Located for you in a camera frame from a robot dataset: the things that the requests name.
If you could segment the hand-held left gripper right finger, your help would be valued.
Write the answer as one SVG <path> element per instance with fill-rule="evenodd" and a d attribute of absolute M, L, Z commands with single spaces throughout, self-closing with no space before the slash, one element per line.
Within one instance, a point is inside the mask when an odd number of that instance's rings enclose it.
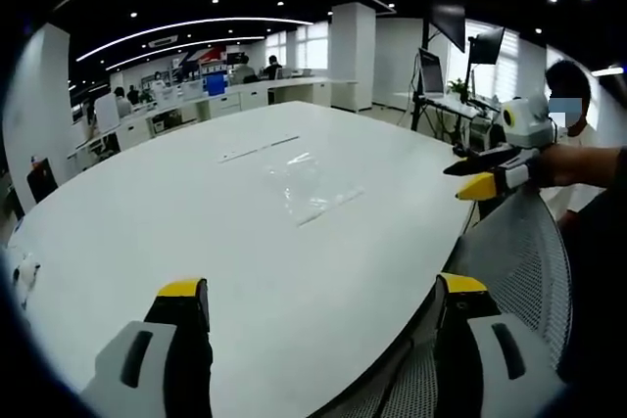
<path fill-rule="evenodd" d="M 548 346 L 480 281 L 442 272 L 436 417 L 541 417 L 566 389 Z"/>

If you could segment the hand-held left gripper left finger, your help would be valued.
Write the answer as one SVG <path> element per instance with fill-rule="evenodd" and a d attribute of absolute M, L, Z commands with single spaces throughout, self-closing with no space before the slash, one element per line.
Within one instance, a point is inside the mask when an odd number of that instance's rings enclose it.
<path fill-rule="evenodd" d="M 97 354 L 80 398 L 99 417 L 211 417 L 213 359 L 207 280 L 175 281 Z"/>

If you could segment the person's right hand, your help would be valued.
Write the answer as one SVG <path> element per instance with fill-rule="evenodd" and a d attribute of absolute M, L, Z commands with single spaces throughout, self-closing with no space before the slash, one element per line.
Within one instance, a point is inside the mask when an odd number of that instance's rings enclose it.
<path fill-rule="evenodd" d="M 554 144 L 535 159 L 532 179 L 545 188 L 583 183 L 586 170 L 581 170 L 580 166 L 585 158 L 583 148 Z"/>

